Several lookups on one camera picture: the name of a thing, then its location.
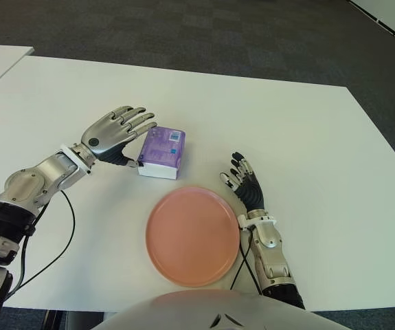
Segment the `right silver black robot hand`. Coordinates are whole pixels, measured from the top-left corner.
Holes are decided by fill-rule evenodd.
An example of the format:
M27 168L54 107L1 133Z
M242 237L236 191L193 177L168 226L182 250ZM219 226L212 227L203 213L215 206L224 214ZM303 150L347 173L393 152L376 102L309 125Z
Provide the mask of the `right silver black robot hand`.
M230 174L221 172L221 181L239 198L247 212L264 210L264 195L251 164L239 152L232 153Z

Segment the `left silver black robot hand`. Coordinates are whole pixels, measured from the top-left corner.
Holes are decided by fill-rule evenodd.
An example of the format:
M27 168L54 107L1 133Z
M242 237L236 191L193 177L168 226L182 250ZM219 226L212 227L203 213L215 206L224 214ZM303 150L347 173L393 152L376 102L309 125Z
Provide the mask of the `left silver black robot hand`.
M139 162L125 156L123 150L157 126L154 116L143 107L118 107L93 123L83 133L81 142L101 162L137 168Z

